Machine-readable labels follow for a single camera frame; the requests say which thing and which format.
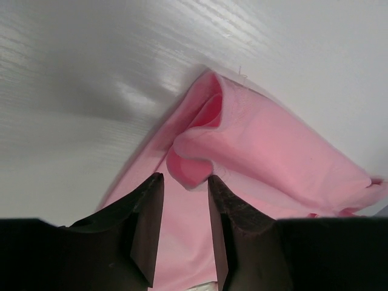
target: pink cloth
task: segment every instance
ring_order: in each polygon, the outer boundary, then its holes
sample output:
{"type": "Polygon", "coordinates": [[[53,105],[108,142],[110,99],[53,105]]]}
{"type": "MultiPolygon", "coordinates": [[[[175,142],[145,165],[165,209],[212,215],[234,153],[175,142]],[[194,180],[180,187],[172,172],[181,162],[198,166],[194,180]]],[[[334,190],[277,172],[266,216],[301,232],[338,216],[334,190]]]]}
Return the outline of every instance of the pink cloth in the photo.
{"type": "Polygon", "coordinates": [[[214,72],[192,85],[104,205],[153,172],[165,177],[156,291],[216,281],[211,173],[273,218],[351,215],[387,195],[387,184],[372,182],[282,107],[214,72]]]}

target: pink fabric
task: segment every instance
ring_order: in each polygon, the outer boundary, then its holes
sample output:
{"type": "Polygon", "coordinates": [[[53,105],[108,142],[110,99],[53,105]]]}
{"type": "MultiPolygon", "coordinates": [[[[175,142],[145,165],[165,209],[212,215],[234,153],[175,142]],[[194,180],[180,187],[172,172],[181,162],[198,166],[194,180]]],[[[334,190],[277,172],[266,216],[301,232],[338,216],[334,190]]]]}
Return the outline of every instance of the pink fabric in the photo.
{"type": "Polygon", "coordinates": [[[273,218],[351,215],[387,195],[367,173],[273,101],[207,72],[107,198],[165,177],[154,290],[216,281],[206,178],[215,173],[273,218]]]}

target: folded cloth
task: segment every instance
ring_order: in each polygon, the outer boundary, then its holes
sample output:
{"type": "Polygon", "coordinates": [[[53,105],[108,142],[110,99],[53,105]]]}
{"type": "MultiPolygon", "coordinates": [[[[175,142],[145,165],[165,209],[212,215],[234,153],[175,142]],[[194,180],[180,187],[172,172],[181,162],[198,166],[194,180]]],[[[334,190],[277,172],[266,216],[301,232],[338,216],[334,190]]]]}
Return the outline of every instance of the folded cloth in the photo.
{"type": "Polygon", "coordinates": [[[346,216],[388,194],[270,99],[203,74],[104,201],[165,177],[155,291],[216,281],[206,179],[214,173],[272,218],[346,216]]]}

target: white surface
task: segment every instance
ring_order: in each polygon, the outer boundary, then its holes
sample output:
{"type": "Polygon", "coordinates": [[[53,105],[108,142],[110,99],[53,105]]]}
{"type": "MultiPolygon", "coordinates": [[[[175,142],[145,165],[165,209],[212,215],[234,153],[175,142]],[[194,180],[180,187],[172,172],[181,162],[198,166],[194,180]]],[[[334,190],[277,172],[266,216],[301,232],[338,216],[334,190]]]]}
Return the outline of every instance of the white surface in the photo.
{"type": "Polygon", "coordinates": [[[69,224],[93,212],[205,66],[242,82],[241,66],[247,84],[388,177],[388,1],[2,0],[0,8],[0,216],[69,224]]]}

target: cloth fold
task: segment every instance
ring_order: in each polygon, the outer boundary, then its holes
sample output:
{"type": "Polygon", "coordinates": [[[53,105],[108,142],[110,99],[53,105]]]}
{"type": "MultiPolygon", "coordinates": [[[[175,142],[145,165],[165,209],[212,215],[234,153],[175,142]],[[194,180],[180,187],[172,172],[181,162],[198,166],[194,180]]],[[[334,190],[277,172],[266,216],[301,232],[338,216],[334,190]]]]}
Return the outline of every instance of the cloth fold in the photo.
{"type": "Polygon", "coordinates": [[[273,218],[347,216],[388,194],[368,174],[270,99],[207,72],[189,89],[109,194],[165,176],[154,289],[216,281],[207,202],[214,173],[273,218]]]}

